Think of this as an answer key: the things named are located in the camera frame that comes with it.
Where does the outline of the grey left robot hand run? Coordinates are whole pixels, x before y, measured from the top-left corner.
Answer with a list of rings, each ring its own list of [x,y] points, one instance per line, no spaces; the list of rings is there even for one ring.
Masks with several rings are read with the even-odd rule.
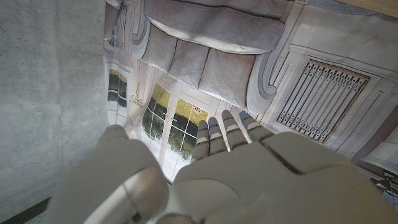
[[[141,141],[114,124],[61,181],[47,223],[396,223],[344,157],[247,112],[200,121],[190,163],[168,183]]]

